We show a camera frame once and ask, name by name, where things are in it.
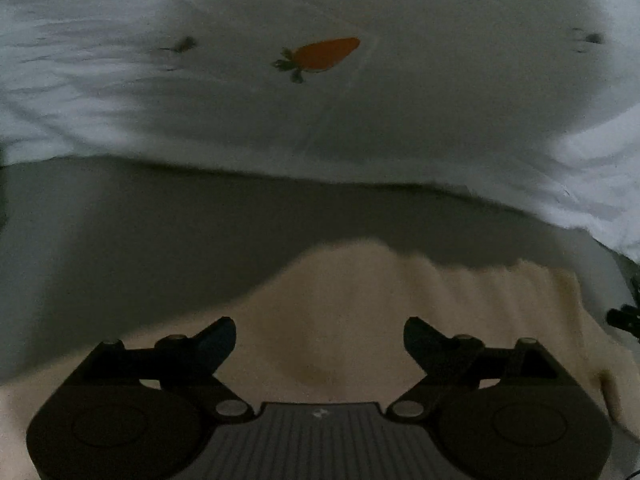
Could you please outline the cream beige garment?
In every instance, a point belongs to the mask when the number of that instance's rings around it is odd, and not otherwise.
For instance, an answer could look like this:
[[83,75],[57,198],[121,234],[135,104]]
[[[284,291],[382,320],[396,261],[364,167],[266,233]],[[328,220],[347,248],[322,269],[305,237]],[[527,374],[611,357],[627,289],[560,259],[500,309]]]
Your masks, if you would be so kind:
[[[151,348],[228,316],[215,377],[253,417],[70,417],[64,382],[106,340]],[[535,338],[575,379],[484,380],[423,417],[387,408],[424,377],[408,318],[489,348]],[[616,432],[639,435],[639,364],[582,303],[574,274],[528,261],[443,266],[377,242],[304,252],[246,292],[153,321],[115,301],[55,310],[20,333],[42,356],[1,383],[6,479],[619,479]]]

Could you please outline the white carrot print bedsheet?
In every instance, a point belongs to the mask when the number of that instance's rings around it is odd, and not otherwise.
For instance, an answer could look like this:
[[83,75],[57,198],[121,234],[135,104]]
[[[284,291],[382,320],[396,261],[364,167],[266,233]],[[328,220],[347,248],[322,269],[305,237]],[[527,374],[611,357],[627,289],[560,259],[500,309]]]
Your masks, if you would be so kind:
[[7,165],[436,184],[639,255],[639,0],[1,0]]

